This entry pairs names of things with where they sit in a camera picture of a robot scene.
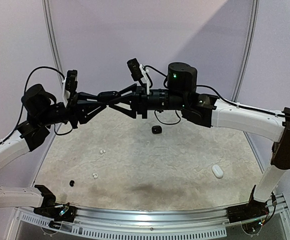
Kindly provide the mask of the black earbud charging case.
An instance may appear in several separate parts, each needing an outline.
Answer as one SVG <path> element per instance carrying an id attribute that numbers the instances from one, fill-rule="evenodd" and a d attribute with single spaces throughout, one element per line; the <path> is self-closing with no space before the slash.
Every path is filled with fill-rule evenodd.
<path id="1" fill-rule="evenodd" d="M 97 95 L 97 98 L 99 101 L 109 101 L 119 96 L 120 96 L 120 93 L 117 91 L 103 91 Z"/>

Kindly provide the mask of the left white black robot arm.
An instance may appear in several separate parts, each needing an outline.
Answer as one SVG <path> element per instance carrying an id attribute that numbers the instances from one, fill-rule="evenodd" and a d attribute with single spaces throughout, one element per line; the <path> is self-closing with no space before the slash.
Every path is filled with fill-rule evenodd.
<path id="1" fill-rule="evenodd" d="M 57 102 L 56 97 L 39 83 L 25 91 L 21 102 L 27 111 L 27 119 L 0 142 L 0 169 L 41 146 L 50 134 L 51 125 L 70 123 L 75 129 L 107 107 L 100 95 L 73 92 L 69 96 L 67 104 Z M 29 188 L 0 186 L 0 208 L 8 207 L 41 209 L 48 217 L 59 213 L 54 194 L 43 185 Z"/>

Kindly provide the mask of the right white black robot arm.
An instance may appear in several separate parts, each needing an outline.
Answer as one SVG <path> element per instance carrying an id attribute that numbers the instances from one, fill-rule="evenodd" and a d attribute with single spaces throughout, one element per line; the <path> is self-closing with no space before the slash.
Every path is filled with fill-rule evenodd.
<path id="1" fill-rule="evenodd" d="M 273 141 L 270 166 L 244 205 L 243 214 L 254 218 L 275 189 L 284 173 L 290 169 L 290 108 L 283 111 L 265 110 L 231 102 L 196 90 L 198 71 L 183 62 L 168 65 L 165 89 L 150 89 L 136 84 L 114 94 L 108 105 L 132 118 L 148 111 L 181 111 L 187 121 L 211 128 L 229 128 L 265 137 Z"/>

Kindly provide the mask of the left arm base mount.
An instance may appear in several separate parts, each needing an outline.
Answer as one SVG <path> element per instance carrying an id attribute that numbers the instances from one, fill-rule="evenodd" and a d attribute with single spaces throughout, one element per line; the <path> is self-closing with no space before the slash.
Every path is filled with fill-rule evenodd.
<path id="1" fill-rule="evenodd" d="M 73 223 L 76 217 L 78 208 L 70 203 L 57 203 L 55 195 L 44 185 L 36 184 L 43 197 L 40 207 L 35 207 L 33 212 L 37 215 L 51 218 L 55 222 Z"/>

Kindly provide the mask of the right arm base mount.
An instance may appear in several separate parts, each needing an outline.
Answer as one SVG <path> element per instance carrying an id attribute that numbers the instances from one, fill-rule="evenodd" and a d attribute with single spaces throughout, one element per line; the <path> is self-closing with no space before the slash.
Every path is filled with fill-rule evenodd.
<path id="1" fill-rule="evenodd" d="M 256 185 L 254 185 L 252 192 L 250 194 L 249 200 L 247 203 L 234 205 L 226 208 L 227 218 L 230 223 L 236 223 L 241 221 L 246 221 L 261 216 L 266 216 L 264 223 L 269 221 L 276 212 L 277 200 L 275 194 L 272 192 L 272 201 L 274 210 L 271 215 L 269 215 L 270 210 L 266 202 L 256 201 L 254 198 Z"/>

